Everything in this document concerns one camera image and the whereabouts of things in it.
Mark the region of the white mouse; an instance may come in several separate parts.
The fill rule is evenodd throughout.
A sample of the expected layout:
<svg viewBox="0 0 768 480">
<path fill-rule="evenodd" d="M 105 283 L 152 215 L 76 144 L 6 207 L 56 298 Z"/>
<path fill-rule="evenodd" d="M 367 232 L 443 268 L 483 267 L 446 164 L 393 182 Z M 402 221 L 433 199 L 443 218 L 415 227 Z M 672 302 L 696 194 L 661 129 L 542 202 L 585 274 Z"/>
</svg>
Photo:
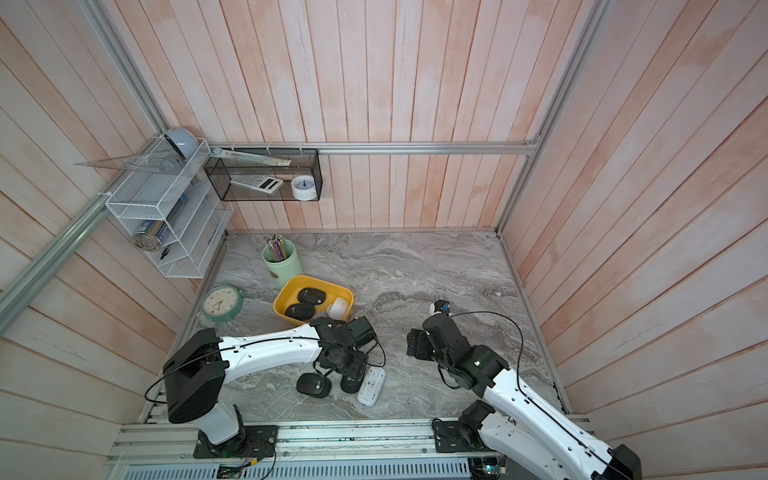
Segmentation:
<svg viewBox="0 0 768 480">
<path fill-rule="evenodd" d="M 348 317 L 349 309 L 349 302 L 344 297 L 337 297 L 326 309 L 326 313 L 331 319 L 345 321 Z"/>
<path fill-rule="evenodd" d="M 386 371 L 382 367 L 369 367 L 357 392 L 357 401 L 364 406 L 374 406 L 380 397 L 385 380 Z"/>
</svg>

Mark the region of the black mouse slim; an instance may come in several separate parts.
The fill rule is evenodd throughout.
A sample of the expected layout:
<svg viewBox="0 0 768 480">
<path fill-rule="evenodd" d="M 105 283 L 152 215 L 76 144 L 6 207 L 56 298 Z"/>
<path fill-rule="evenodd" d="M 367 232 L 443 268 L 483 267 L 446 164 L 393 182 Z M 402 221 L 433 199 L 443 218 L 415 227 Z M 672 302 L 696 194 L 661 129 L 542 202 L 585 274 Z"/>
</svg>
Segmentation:
<svg viewBox="0 0 768 480">
<path fill-rule="evenodd" d="M 357 376 L 343 376 L 340 382 L 341 390 L 348 394 L 356 394 L 360 390 L 364 378 L 364 373 L 358 374 Z"/>
</svg>

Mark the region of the black mouse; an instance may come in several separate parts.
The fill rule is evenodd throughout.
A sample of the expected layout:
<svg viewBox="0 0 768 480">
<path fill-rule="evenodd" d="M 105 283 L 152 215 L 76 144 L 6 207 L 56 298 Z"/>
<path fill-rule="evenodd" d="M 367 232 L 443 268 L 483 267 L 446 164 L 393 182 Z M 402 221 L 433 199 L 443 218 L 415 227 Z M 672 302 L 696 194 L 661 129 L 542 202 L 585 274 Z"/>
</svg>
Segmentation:
<svg viewBox="0 0 768 480">
<path fill-rule="evenodd" d="M 316 313 L 315 306 L 312 303 L 298 302 L 289 305 L 284 315 L 290 319 L 306 322 L 311 320 Z"/>
<path fill-rule="evenodd" d="M 329 395 L 332 382 L 329 378 L 318 373 L 304 373 L 296 382 L 296 390 L 312 398 L 325 398 Z"/>
<path fill-rule="evenodd" d="M 306 287 L 297 294 L 297 300 L 300 303 L 307 303 L 314 306 L 321 305 L 326 301 L 327 294 L 317 288 Z"/>
</svg>

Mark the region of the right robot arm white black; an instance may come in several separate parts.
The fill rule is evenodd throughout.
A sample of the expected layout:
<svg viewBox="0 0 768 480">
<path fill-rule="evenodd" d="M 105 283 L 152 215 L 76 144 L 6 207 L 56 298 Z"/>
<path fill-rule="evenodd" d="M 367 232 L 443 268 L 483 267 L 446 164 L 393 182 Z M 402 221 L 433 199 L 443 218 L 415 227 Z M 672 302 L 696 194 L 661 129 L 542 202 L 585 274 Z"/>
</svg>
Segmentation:
<svg viewBox="0 0 768 480">
<path fill-rule="evenodd" d="M 407 354 L 434 361 L 454 386 L 478 396 L 462 412 L 459 431 L 472 450 L 478 444 L 518 463 L 540 479 L 641 479 L 638 455 L 611 447 L 548 403 L 486 345 L 473 345 L 454 317 L 439 312 L 407 336 Z"/>
</svg>

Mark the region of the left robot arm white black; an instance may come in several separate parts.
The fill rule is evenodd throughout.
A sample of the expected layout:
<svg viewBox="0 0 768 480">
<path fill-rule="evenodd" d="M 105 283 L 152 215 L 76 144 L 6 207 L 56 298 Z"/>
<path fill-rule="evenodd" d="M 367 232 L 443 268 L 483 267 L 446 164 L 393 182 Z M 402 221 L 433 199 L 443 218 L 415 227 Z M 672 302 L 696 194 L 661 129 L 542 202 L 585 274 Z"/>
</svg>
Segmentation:
<svg viewBox="0 0 768 480">
<path fill-rule="evenodd" d="M 172 424 L 192 424 L 212 455 L 248 442 L 239 410 L 220 398 L 242 377 L 292 364 L 317 364 L 357 381 L 368 366 L 363 347 L 377 335 L 365 317 L 350 322 L 321 317 L 299 327 L 250 337 L 221 337 L 213 328 L 195 333 L 165 363 L 159 382 Z"/>
</svg>

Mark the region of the green pen holder cup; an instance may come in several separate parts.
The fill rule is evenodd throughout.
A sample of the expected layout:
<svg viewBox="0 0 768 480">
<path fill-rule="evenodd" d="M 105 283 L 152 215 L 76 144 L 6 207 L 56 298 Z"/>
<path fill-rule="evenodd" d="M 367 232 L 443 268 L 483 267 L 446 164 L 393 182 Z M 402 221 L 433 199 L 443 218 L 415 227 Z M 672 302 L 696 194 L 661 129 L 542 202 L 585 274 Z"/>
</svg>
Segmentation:
<svg viewBox="0 0 768 480">
<path fill-rule="evenodd" d="M 268 249 L 267 244 L 262 250 L 262 259 L 272 281 L 278 289 L 282 289 L 290 279 L 303 273 L 295 244 L 290 240 L 284 239 L 284 245 L 289 257 L 280 263 L 272 262 L 271 251 Z"/>
</svg>

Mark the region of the green round alarm clock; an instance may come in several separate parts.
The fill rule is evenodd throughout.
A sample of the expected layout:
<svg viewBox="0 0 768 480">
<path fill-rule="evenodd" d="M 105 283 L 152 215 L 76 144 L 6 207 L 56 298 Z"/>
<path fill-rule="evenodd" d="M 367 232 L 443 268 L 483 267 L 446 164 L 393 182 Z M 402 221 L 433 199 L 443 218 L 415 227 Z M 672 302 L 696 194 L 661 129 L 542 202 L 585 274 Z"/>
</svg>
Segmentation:
<svg viewBox="0 0 768 480">
<path fill-rule="evenodd" d="M 214 323 L 226 323 L 236 318 L 244 306 L 244 293 L 232 285 L 210 290 L 202 299 L 199 310 Z"/>
</svg>

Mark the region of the white calculator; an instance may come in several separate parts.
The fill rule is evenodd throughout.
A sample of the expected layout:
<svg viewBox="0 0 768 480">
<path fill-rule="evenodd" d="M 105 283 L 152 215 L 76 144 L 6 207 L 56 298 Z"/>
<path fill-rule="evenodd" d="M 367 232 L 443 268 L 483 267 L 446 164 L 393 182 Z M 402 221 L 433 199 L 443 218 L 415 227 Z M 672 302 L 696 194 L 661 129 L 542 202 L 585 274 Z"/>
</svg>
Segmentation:
<svg viewBox="0 0 768 480">
<path fill-rule="evenodd" d="M 233 176 L 231 184 L 251 191 L 272 195 L 283 186 L 284 181 L 267 175 L 241 174 Z"/>
</svg>

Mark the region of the rolled items in shelf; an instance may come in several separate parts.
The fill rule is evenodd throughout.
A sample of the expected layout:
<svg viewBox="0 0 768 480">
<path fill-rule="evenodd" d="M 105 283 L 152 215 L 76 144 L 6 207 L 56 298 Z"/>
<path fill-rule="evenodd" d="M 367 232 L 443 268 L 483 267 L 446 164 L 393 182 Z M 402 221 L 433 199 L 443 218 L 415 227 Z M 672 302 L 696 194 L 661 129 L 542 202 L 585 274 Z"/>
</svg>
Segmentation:
<svg viewBox="0 0 768 480">
<path fill-rule="evenodd" d="M 133 243 L 140 250 L 154 252 L 164 244 L 168 233 L 165 221 L 144 220 L 133 235 Z"/>
</svg>

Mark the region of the transparent straight ruler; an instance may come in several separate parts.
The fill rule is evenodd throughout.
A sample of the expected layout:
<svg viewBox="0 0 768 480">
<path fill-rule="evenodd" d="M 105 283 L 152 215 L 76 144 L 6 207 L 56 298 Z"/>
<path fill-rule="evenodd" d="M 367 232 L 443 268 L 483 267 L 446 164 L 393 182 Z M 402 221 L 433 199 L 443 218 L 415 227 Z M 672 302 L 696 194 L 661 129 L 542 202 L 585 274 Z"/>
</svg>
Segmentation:
<svg viewBox="0 0 768 480">
<path fill-rule="evenodd" d="M 210 156 L 224 160 L 250 162 L 252 164 L 262 166 L 287 167 L 291 165 L 291 161 L 288 159 L 281 159 L 267 155 L 246 153 L 235 150 L 226 150 L 222 148 L 214 148 L 211 151 Z"/>
</svg>

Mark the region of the transparent triangle ruler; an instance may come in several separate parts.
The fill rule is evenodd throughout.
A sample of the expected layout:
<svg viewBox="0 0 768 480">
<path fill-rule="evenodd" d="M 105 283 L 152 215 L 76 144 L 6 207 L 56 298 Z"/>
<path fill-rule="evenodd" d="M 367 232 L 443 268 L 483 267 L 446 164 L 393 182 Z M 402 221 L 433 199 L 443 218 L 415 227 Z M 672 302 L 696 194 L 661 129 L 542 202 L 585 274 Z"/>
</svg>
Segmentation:
<svg viewBox="0 0 768 480">
<path fill-rule="evenodd" d="M 175 152 L 154 151 L 141 155 L 79 162 L 76 166 L 152 174 L 177 174 L 183 169 L 183 164 L 183 158 Z"/>
</svg>

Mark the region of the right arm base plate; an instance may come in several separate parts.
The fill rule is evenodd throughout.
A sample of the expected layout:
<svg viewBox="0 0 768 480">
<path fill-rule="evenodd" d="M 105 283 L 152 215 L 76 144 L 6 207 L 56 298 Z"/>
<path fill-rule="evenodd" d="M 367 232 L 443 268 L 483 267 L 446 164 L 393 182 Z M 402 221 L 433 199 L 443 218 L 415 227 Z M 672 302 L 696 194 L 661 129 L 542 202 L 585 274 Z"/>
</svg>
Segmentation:
<svg viewBox="0 0 768 480">
<path fill-rule="evenodd" d="M 431 428 L 438 453 L 487 451 L 477 431 L 461 421 L 435 418 L 431 422 Z"/>
</svg>

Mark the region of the aluminium front rail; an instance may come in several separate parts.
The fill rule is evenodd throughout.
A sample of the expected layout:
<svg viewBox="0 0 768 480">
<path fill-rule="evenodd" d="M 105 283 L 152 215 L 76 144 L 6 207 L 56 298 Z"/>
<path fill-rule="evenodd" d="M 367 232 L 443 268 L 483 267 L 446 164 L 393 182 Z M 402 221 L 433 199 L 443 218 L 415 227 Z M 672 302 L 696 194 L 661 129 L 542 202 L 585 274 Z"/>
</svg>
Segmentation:
<svg viewBox="0 0 768 480">
<path fill-rule="evenodd" d="M 439 457 L 429 419 L 302 421 L 277 424 L 279 461 Z M 120 429 L 106 464 L 195 463 L 198 430 L 170 423 Z"/>
</svg>

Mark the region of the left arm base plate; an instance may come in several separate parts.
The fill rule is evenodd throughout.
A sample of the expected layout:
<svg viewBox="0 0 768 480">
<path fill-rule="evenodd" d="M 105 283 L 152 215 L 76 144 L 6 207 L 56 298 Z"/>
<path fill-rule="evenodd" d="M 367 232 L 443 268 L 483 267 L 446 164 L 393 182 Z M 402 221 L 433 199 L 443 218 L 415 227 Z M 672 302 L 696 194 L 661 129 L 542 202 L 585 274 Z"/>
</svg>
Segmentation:
<svg viewBox="0 0 768 480">
<path fill-rule="evenodd" d="M 272 457 L 279 427 L 277 425 L 244 426 L 233 438 L 214 445 L 202 431 L 198 431 L 193 457 L 195 459 L 243 459 Z"/>
</svg>

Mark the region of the black mesh wall basket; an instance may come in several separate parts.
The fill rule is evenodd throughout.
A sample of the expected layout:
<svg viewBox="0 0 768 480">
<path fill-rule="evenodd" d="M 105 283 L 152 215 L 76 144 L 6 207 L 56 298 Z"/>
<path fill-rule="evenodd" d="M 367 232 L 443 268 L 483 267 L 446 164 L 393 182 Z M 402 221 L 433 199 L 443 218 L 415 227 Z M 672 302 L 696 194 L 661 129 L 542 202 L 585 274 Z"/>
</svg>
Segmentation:
<svg viewBox="0 0 768 480">
<path fill-rule="evenodd" d="M 314 149 L 219 147 L 204 171 L 219 198 L 228 202 L 317 201 L 324 187 Z"/>
</svg>

